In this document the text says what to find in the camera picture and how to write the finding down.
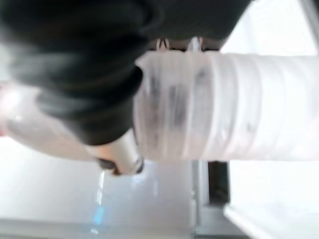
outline plastic bottle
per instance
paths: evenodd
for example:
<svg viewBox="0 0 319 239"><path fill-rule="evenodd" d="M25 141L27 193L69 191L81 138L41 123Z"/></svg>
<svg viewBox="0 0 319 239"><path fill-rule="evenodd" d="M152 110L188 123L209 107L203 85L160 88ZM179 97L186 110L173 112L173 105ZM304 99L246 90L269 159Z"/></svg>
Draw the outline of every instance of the plastic bottle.
<svg viewBox="0 0 319 239"><path fill-rule="evenodd" d="M149 52L134 125L150 160L319 160L319 58ZM0 129L36 150L89 159L34 105L36 89L5 87Z"/></svg>

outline metal frame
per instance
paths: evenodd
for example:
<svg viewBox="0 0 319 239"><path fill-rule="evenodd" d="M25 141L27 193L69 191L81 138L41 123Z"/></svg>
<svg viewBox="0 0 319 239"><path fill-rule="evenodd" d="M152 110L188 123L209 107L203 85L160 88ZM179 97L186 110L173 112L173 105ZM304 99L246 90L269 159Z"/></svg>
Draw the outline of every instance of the metal frame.
<svg viewBox="0 0 319 239"><path fill-rule="evenodd" d="M299 3L305 13L313 38L315 39L317 49L319 49L319 1L318 0L299 0Z"/></svg>
<svg viewBox="0 0 319 239"><path fill-rule="evenodd" d="M209 201L208 163L192 163L192 187L194 207L193 237L212 239L248 239L248 237L224 216L224 205Z"/></svg>

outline blue light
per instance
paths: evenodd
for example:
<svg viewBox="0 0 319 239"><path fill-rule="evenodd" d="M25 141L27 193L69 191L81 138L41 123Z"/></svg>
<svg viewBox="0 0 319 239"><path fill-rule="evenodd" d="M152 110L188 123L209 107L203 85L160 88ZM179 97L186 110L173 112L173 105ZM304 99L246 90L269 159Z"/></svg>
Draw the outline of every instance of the blue light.
<svg viewBox="0 0 319 239"><path fill-rule="evenodd" d="M104 215L104 207L98 207L93 218L94 223L97 225L100 225L103 220L103 215Z"/></svg>

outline black sleeve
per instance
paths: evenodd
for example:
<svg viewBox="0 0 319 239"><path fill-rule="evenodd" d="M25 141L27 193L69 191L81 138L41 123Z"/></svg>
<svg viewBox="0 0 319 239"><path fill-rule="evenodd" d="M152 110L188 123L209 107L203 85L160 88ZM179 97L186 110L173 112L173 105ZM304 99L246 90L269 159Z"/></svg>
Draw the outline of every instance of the black sleeve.
<svg viewBox="0 0 319 239"><path fill-rule="evenodd" d="M13 77L87 145L132 127L134 61L157 38L227 39L250 0L1 0L0 41Z"/></svg>

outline transparent plastic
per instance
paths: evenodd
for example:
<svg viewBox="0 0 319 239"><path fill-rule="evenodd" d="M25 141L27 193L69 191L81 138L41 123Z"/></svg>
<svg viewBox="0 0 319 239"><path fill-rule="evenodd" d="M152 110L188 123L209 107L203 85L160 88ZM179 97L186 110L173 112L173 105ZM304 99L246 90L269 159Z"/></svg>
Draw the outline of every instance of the transparent plastic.
<svg viewBox="0 0 319 239"><path fill-rule="evenodd" d="M142 155L151 160L319 160L319 58L149 52L134 101ZM35 107L36 89L2 89L0 129L59 157L89 155Z"/></svg>

